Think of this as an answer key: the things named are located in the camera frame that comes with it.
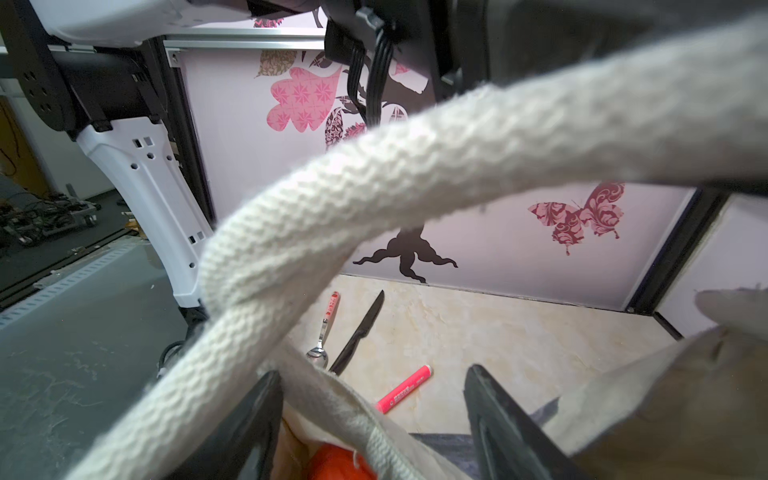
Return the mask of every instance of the orange-red object in bag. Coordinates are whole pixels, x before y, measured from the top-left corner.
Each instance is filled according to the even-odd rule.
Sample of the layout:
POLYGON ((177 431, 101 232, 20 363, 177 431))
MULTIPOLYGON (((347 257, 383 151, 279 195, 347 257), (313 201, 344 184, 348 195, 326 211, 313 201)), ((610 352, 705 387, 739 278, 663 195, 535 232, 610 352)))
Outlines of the orange-red object in bag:
POLYGON ((306 480, 376 480, 376 474, 361 455, 357 466, 353 453, 326 443, 317 451, 307 467, 306 480))

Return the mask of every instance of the marble countertop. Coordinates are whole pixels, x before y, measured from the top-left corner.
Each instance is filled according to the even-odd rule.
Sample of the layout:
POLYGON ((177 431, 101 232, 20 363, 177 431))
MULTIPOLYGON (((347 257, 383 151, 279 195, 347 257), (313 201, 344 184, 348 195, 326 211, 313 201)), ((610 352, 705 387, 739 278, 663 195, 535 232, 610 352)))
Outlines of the marble countertop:
POLYGON ((339 275, 289 334, 316 345, 331 293, 341 294, 329 367, 373 300, 386 298, 341 379, 377 402, 421 366, 434 374, 387 415, 411 433, 469 433, 467 368, 483 365, 528 413, 604 372, 674 343, 651 317, 339 275))

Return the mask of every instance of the spoon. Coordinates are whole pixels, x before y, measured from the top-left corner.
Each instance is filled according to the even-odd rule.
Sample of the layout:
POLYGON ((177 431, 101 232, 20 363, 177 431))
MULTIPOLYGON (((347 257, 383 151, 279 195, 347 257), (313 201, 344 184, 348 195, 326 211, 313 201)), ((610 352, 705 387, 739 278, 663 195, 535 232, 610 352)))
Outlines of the spoon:
POLYGON ((333 295, 331 295, 331 301, 328 302, 326 314, 323 315, 323 326, 320 327, 320 338, 317 340, 317 346, 306 353, 306 358, 310 359, 310 362, 321 368, 326 368, 328 366, 328 353, 326 353, 326 351, 323 349, 323 342, 326 339, 328 321, 331 320, 333 311, 336 310, 337 303, 339 303, 339 292, 333 292, 333 295))

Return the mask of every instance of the knitted rope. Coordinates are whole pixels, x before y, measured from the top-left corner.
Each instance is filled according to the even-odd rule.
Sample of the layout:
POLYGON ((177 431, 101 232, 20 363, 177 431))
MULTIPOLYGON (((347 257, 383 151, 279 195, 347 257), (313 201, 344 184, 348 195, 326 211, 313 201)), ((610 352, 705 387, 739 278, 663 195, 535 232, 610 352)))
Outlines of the knitted rope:
MULTIPOLYGON (((387 230, 572 181, 766 177, 766 54, 768 22, 755 17, 511 88, 479 88, 315 159, 220 226, 201 272, 210 328, 68 478, 172 470, 252 388, 257 367, 353 249, 387 230)), ((320 396, 313 406, 297 384, 306 377, 286 371, 281 356, 272 362, 289 403, 363 452, 380 478, 419 477, 418 459, 361 433, 390 428, 383 417, 355 407, 368 423, 345 421, 339 411, 353 396, 320 396)), ((325 373, 307 375, 317 388, 351 392, 325 373)))

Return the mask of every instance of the black knife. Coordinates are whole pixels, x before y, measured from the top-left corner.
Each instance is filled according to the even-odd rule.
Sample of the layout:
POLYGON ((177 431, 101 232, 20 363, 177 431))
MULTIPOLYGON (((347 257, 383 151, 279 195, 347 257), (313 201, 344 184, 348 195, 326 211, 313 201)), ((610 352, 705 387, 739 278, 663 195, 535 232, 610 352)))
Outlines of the black knife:
POLYGON ((360 339, 367 337, 368 332, 371 331, 373 322, 379 315, 379 311, 381 311, 383 303, 384 290, 382 290, 379 296, 376 297, 376 300, 373 301, 373 305, 371 305, 371 308, 368 309, 368 313, 366 313, 366 315, 362 318, 362 322, 360 322, 357 330, 355 330, 355 332, 352 334, 352 338, 349 339, 349 342, 347 342, 344 346, 344 350, 342 350, 339 356, 336 357, 336 361, 333 363, 333 365, 331 365, 329 370, 330 372, 341 375, 341 372, 344 371, 346 366, 349 364, 349 361, 352 359, 352 356, 355 354, 355 349, 357 348, 357 344, 360 342, 360 339))

